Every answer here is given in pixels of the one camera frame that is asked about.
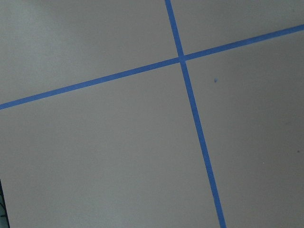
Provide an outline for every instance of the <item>floor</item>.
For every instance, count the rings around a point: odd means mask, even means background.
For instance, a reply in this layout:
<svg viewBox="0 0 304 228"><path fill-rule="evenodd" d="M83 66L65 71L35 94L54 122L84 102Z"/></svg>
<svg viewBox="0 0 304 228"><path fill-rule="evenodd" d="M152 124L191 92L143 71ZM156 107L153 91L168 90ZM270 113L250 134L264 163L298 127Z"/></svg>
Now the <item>floor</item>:
<svg viewBox="0 0 304 228"><path fill-rule="evenodd" d="M0 21L1 228L302 227L303 0L0 0Z"/></svg>

